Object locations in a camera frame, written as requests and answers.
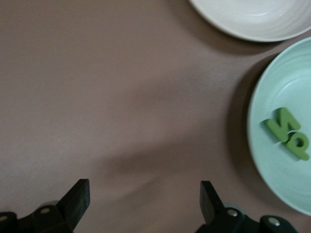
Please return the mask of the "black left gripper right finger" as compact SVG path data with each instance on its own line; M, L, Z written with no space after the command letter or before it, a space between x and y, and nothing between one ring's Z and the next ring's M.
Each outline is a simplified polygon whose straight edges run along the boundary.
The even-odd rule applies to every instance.
M210 181L200 183L200 208L205 220L198 233L295 233L297 230L279 216L252 220L236 208L225 207Z

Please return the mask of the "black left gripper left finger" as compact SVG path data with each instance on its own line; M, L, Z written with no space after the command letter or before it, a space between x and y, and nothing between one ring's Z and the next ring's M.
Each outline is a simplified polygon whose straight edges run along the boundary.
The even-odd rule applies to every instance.
M78 182L59 201L42 204L29 215L1 212L2 233L72 233L90 204L88 179Z

